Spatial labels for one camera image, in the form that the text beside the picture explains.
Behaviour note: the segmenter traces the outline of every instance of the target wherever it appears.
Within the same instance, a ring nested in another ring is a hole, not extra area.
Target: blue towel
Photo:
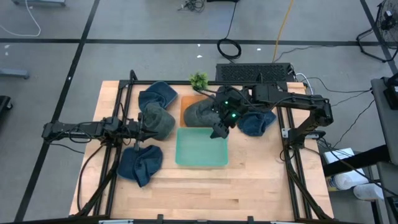
[[[273,112],[248,112],[238,121],[238,128],[248,136],[262,136],[266,128],[276,120]]]
[[[135,151],[126,148],[118,167],[118,175],[128,180],[137,181],[139,187],[147,185],[150,177],[162,166],[163,153],[157,146],[148,146]]]
[[[163,109],[173,102],[177,92],[163,81],[153,83],[146,91],[141,91],[138,96],[138,105],[141,111],[145,110],[148,103],[159,103]]]

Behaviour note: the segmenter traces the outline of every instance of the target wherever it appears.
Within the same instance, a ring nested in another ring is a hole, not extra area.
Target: orange cutting board
[[[203,95],[193,95],[193,96],[183,96],[181,97],[181,114],[180,114],[180,127],[187,127],[184,121],[184,112],[185,110],[192,104],[197,101],[201,101],[206,99],[207,96]]]

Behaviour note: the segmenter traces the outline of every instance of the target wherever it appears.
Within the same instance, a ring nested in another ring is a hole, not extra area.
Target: yellow cable
[[[276,57],[276,53],[278,52],[279,39],[280,39],[280,36],[282,35],[282,30],[285,27],[285,23],[286,23],[287,17],[289,16],[290,10],[292,9],[293,2],[294,2],[294,0],[290,0],[289,8],[288,8],[288,10],[286,12],[286,15],[285,15],[284,21],[282,23],[282,26],[279,29],[278,38],[276,39],[276,43],[275,43],[274,56],[272,58],[272,63],[274,63],[274,60],[275,60],[275,57]]]

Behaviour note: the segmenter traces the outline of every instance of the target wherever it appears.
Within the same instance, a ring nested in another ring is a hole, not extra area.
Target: floor
[[[290,62],[296,72],[321,78],[333,90],[367,90],[371,79],[391,76],[394,62],[381,63],[367,57],[353,42],[360,32],[370,28],[363,3],[375,17],[379,1],[296,1],[281,37],[279,53],[320,45],[314,41],[339,46],[296,50],[285,54],[279,62]],[[14,36],[0,30],[0,67],[23,68],[31,75],[28,80],[0,77],[0,95],[9,95],[14,103],[0,129],[1,223],[15,218],[40,152],[42,126],[52,119],[67,77],[73,76],[68,80],[72,84],[59,120],[77,123],[92,119],[101,82],[127,79],[130,69],[141,80],[187,80],[196,71],[207,72],[214,79],[216,64],[228,63],[215,43],[228,31],[233,3],[208,3],[197,14],[177,11],[183,2],[67,0],[66,7],[31,4],[42,28],[39,37],[13,39]],[[276,40],[289,2],[238,3],[229,38],[253,41],[242,45],[243,54],[236,62],[272,61],[274,42],[260,40]],[[92,8],[96,12],[87,43],[81,55],[77,54],[78,63],[72,64]],[[15,6],[11,0],[0,2],[0,24],[13,32],[37,33],[24,5]],[[98,44],[102,39],[108,43],[124,39],[127,43]],[[377,39],[371,34],[364,41],[375,44]],[[224,48],[226,52],[234,51],[228,45]],[[366,50],[384,56],[380,46],[368,46]],[[352,96],[326,91],[317,80],[311,80],[311,84],[317,94],[330,98],[332,103]],[[325,128],[327,140],[337,142],[372,99],[366,93],[334,107],[335,122]],[[82,144],[63,143],[80,151],[85,148]],[[372,105],[338,146],[366,151],[383,143],[376,107]],[[24,220],[68,215],[81,160],[81,154],[50,147]],[[351,191],[335,192],[330,197],[336,218],[374,223],[370,203],[356,200]]]

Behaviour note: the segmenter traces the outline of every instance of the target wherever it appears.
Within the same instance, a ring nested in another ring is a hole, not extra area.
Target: black floor tape line
[[[52,121],[58,120],[59,116],[61,114],[61,110],[62,110],[63,104],[65,102],[65,98],[67,97],[67,93],[68,93],[70,84],[71,84],[73,76],[75,74],[76,67],[77,67],[79,59],[80,59],[80,55],[83,51],[83,47],[86,42],[88,32],[90,31],[90,27],[93,23],[95,12],[98,8],[99,3],[100,3],[100,0],[95,0],[93,7],[91,8],[90,15],[88,16],[88,20],[86,22],[85,29],[83,31],[83,34],[81,35],[79,46],[78,46],[78,48],[76,50],[76,54],[72,60],[72,64],[70,66],[65,84],[62,88],[60,98],[57,103],[57,107],[55,108],[55,111],[54,111],[54,114],[52,117]],[[32,195],[33,195],[37,180],[39,178],[40,171],[42,170],[43,163],[44,163],[44,160],[45,160],[48,150],[49,150],[49,145],[47,143],[43,143],[42,148],[39,153],[39,156],[38,156],[35,166],[33,168],[32,175],[30,176],[29,182],[25,189],[24,196],[22,197],[21,204],[19,204],[19,208],[18,208],[17,214],[14,219],[15,222],[22,222],[25,217],[27,208],[29,206],[30,199],[32,198]]]
[[[86,44],[217,44],[219,40],[211,39],[86,39]],[[276,40],[235,40],[237,43],[275,45]],[[27,43],[27,44],[79,44],[80,39],[35,39],[35,38],[0,38],[0,43]],[[280,40],[279,45],[333,45],[358,46],[356,41],[329,41],[329,40]],[[377,41],[362,42],[364,46],[378,46]]]

